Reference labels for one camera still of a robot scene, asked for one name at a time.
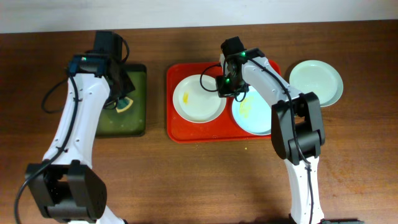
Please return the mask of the white plate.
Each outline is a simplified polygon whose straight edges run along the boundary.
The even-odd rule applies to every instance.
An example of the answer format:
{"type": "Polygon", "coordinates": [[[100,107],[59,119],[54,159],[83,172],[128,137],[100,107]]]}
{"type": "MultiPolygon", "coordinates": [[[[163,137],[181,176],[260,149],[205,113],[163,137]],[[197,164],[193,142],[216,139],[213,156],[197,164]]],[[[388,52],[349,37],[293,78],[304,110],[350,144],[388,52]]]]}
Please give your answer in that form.
{"type": "Polygon", "coordinates": [[[215,89],[215,79],[208,75],[191,75],[180,81],[172,94],[172,104],[177,114],[191,123],[213,121],[224,111],[226,98],[220,98],[215,89]]]}

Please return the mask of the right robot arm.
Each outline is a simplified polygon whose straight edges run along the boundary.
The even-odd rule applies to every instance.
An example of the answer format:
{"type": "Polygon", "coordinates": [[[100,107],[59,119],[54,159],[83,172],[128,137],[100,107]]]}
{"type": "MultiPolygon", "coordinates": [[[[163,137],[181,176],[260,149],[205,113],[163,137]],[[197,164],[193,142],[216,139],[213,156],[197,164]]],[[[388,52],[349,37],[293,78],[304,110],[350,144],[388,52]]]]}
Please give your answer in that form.
{"type": "Polygon", "coordinates": [[[271,108],[271,142],[289,176],[292,223],[323,223],[317,167],[325,130],[318,96],[290,86],[258,48],[246,49],[239,37],[221,44],[220,98],[237,98],[254,88],[271,108]]]}

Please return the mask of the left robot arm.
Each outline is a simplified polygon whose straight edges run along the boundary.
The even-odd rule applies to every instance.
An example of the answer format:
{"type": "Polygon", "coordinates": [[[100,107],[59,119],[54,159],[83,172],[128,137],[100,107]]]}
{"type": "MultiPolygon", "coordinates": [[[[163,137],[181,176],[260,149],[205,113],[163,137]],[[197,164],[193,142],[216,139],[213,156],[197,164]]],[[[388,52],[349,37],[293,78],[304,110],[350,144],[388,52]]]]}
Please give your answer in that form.
{"type": "Polygon", "coordinates": [[[29,164],[14,202],[29,189],[45,218],[59,223],[125,223],[107,206],[105,183],[93,172],[100,114],[115,110],[135,87],[124,69],[129,47],[118,34],[98,31],[93,49],[74,55],[66,69],[68,96],[55,137],[42,162],[29,164]]]}

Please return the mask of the light green plate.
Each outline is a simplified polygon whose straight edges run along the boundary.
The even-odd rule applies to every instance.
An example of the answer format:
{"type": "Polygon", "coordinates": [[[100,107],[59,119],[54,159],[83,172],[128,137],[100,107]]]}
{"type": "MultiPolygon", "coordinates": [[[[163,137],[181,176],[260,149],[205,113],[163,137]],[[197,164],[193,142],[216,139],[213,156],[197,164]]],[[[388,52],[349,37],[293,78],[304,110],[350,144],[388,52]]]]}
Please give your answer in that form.
{"type": "Polygon", "coordinates": [[[342,96],[344,86],[338,71],[320,60],[305,60],[290,72],[289,83],[302,93],[314,92],[320,106],[335,104],[342,96]]]}

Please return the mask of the red plastic tray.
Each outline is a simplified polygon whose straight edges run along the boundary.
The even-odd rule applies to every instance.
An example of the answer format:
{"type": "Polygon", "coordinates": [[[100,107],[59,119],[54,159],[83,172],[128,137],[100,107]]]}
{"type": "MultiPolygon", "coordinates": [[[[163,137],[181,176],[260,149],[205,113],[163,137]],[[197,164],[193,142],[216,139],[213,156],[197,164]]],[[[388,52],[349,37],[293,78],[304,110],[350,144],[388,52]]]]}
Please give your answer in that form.
{"type": "Polygon", "coordinates": [[[191,123],[183,119],[175,110],[173,93],[177,85],[190,75],[199,75],[216,62],[178,63],[172,65],[166,73],[167,134],[178,143],[238,141],[247,139],[269,139],[271,136],[259,136],[245,132],[233,119],[231,106],[233,100],[226,100],[223,112],[213,121],[191,123]]]}

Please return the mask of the light blue plate right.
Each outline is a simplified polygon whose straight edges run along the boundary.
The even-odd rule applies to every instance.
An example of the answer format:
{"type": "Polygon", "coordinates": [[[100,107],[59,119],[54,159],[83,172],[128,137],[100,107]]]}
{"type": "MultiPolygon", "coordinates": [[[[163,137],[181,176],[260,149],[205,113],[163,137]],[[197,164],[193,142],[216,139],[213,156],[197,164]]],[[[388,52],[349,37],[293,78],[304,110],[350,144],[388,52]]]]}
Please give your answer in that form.
{"type": "Polygon", "coordinates": [[[245,132],[257,136],[271,134],[271,107],[263,97],[249,86],[249,91],[233,100],[231,112],[236,124],[245,132]]]}

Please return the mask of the green and yellow sponge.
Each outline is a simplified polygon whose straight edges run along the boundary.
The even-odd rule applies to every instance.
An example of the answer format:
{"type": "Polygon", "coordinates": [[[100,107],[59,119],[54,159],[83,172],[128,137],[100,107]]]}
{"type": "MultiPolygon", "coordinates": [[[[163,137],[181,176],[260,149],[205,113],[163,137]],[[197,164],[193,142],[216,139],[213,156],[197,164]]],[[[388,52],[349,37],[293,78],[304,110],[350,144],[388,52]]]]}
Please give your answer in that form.
{"type": "Polygon", "coordinates": [[[120,98],[116,103],[116,111],[118,113],[123,113],[128,110],[133,104],[133,100],[127,96],[120,98]]]}

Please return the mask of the black tray with green water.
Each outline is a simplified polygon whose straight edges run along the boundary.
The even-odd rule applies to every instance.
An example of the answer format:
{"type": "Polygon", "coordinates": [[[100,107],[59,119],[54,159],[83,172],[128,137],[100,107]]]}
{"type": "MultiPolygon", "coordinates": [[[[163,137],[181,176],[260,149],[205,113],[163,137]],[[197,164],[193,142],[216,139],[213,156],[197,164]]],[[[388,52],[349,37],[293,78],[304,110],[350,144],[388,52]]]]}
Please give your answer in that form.
{"type": "Polygon", "coordinates": [[[118,113],[114,106],[102,110],[96,130],[97,138],[142,136],[146,128],[147,68],[143,64],[126,65],[135,90],[127,94],[132,106],[118,113]]]}

